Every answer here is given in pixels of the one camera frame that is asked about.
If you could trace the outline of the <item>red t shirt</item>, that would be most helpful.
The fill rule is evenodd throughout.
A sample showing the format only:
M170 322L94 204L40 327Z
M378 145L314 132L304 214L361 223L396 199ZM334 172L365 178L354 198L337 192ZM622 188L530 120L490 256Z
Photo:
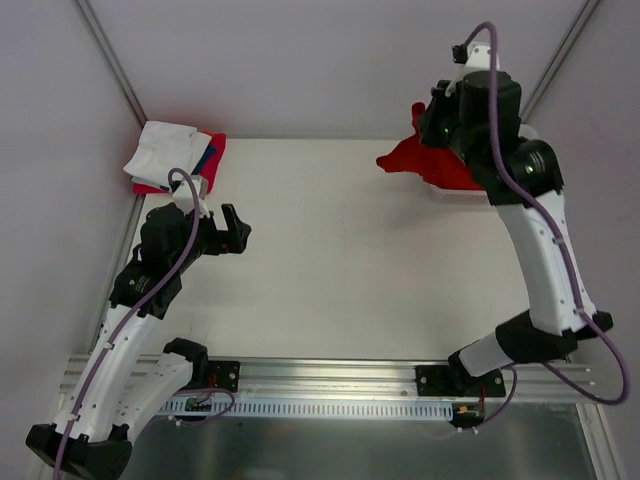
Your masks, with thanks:
M426 111L423 102L411 106L414 133L401 140L390 153L376 159L386 173L414 173L424 182L443 190L482 191L469 169L450 150L426 147L420 143L419 117Z

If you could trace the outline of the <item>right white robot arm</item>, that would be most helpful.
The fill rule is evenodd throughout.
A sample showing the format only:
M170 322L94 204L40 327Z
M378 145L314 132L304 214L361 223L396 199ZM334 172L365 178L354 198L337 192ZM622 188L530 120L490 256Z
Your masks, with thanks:
M417 122L421 143L452 151L486 192L514 245L529 299L527 310L450 355L447 381L463 396L503 366L560 360L595 337L596 328L613 326L612 316L598 310L582 287L571 287L581 279L577 270L566 269L562 254L571 244L556 153L547 142L520 135L521 87L505 72L497 80L502 170L519 192L494 163L488 72L439 81Z

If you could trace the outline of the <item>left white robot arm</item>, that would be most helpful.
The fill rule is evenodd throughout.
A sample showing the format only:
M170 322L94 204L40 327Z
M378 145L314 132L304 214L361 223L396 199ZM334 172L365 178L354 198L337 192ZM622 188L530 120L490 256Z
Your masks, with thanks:
M176 338L165 345L151 372L131 392L125 390L143 345L182 288L182 274L201 256L245 251L251 226L233 205L221 209L224 230L212 213L184 212L174 203L147 214L73 392L51 423L32 426L26 437L27 447L56 476L119 478L137 437L160 407L181 389L207 386L206 347Z

